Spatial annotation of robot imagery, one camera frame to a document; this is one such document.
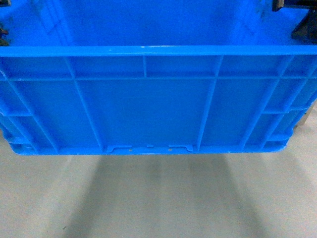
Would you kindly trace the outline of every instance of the blue plastic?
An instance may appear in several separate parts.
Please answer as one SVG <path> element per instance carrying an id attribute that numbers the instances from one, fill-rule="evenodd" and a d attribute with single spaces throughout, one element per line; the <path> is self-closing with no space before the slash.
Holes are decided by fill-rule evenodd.
<path id="1" fill-rule="evenodd" d="M 317 98 L 306 10 L 271 0 L 20 0 L 0 8 L 0 127 L 19 154 L 283 149 Z"/>

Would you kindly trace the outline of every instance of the plastic crate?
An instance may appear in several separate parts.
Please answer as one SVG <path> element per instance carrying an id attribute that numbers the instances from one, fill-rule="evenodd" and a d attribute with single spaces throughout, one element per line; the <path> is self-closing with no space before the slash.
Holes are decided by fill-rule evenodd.
<path id="1" fill-rule="evenodd" d="M 317 98 L 306 10 L 271 1 L 19 0 L 0 8 L 0 127 L 19 154 L 283 149 Z"/>

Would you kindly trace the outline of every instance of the floor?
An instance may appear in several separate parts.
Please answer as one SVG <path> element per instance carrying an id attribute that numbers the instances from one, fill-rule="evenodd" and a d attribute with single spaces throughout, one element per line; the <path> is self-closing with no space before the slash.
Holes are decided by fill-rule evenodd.
<path id="1" fill-rule="evenodd" d="M 194 156 L 15 155 L 0 139 L 0 234 L 315 238 L 317 109 L 288 148 Z"/>

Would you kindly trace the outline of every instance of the metal bracket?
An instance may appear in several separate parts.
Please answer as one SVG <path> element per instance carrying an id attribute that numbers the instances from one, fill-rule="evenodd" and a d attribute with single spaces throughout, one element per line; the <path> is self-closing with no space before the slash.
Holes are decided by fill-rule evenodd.
<path id="1" fill-rule="evenodd" d="M 273 0 L 272 11 L 283 7 L 309 9 L 292 32 L 292 39 L 317 44 L 317 0 Z"/>
<path id="2" fill-rule="evenodd" d="M 0 7 L 11 6 L 11 0 L 0 0 Z"/>
<path id="3" fill-rule="evenodd" d="M 273 0 L 272 11 L 279 11 L 283 7 L 314 9 L 317 0 Z"/>

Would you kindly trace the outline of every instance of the concrete floor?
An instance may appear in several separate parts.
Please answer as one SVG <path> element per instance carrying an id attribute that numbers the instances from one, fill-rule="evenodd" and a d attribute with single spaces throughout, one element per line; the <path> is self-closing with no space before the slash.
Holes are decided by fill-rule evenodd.
<path id="1" fill-rule="evenodd" d="M 22 157 L 0 139 L 0 234 L 316 238 L 316 132 L 315 108 L 280 153 Z"/>

